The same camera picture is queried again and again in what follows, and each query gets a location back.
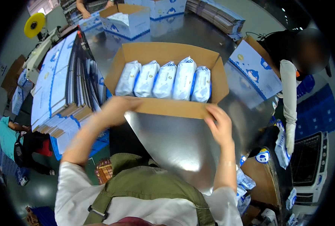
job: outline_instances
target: sticker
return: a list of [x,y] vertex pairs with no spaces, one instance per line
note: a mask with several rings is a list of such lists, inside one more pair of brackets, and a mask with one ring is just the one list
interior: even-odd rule
[[256,155],[255,159],[260,163],[268,163],[269,161],[269,151],[265,148],[262,148],[259,152],[259,154]]
[[273,106],[273,109],[275,110],[277,108],[277,105],[274,101],[272,101],[272,106]]

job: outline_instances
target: stacked folded boxes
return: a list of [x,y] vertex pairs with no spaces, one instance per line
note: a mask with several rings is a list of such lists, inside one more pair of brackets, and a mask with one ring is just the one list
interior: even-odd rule
[[[35,87],[32,130],[52,137],[55,155],[61,158],[65,148],[94,111],[106,100],[104,79],[95,61],[82,49],[77,31],[46,54]],[[93,152],[108,144],[108,132],[102,133]]]
[[186,9],[198,14],[228,35],[239,35],[245,19],[211,0],[188,0]]

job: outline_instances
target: blue printed box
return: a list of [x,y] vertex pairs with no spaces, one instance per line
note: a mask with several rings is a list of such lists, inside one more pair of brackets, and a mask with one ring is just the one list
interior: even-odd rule
[[99,11],[91,14],[91,17],[88,19],[80,19],[78,24],[82,31],[88,31],[94,27],[97,27],[102,22],[100,20]]
[[187,0],[125,0],[127,4],[149,7],[151,20],[184,14]]
[[282,82],[268,63],[245,40],[238,45],[231,61],[252,82],[260,96],[267,100],[282,91]]
[[[115,13],[128,14],[129,25],[108,19]],[[150,32],[150,9],[139,5],[118,4],[100,11],[103,29],[128,40],[134,40]]]

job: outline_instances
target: stainless steel tabletop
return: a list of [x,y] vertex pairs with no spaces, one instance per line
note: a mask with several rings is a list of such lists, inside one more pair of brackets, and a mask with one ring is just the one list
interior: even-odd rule
[[[252,108],[247,104],[259,95],[241,79],[228,61],[236,44],[214,25],[193,13],[161,21],[151,21],[151,31],[134,42],[174,42],[199,46],[220,53],[225,63],[230,93],[219,106],[231,117],[237,163],[248,155],[248,148],[260,128],[272,116],[272,99]],[[98,31],[85,32],[93,56],[103,75],[122,43],[116,35]],[[211,194],[220,149],[205,122],[199,119],[149,115],[129,112],[125,115],[137,137],[160,167],[170,170],[200,192]]]

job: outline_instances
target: box flap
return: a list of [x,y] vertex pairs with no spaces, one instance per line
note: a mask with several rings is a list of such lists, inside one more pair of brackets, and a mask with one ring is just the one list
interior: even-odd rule
[[115,57],[113,58],[107,76],[104,79],[104,84],[106,85],[106,87],[108,88],[108,90],[111,92],[112,95],[115,95],[115,89],[117,83],[119,82],[122,70],[125,67],[125,63],[127,62],[128,61],[125,61],[122,48],[119,48]]
[[133,14],[138,11],[144,10],[147,7],[144,7],[141,5],[118,4],[117,8],[118,8],[118,12],[121,12],[123,14]]
[[212,103],[218,103],[229,93],[228,79],[226,78],[224,64],[221,57],[218,58],[211,70]]
[[257,51],[257,53],[259,53],[260,56],[263,57],[263,59],[269,64],[269,66],[273,69],[273,71],[275,72],[275,74],[278,76],[278,78],[280,78],[280,72],[279,72],[279,68],[277,68],[275,66],[275,64],[273,63],[272,58],[269,56],[269,53],[250,35],[247,35],[246,37],[243,38],[251,47],[253,47],[253,49],[255,51]]
[[124,43],[122,49],[126,62],[138,59],[142,65],[153,60],[156,60],[160,66],[169,61],[178,64],[190,56],[197,66],[206,66],[211,70],[219,57],[219,53],[201,47],[168,42]]
[[158,98],[140,98],[143,103],[135,110],[139,113],[203,119],[211,117],[206,105],[193,101],[176,101]]
[[111,15],[113,15],[115,13],[118,13],[118,12],[119,11],[117,9],[117,6],[114,5],[114,6],[108,7],[106,9],[100,11],[99,14],[100,14],[100,17],[106,18],[106,17],[111,16]]

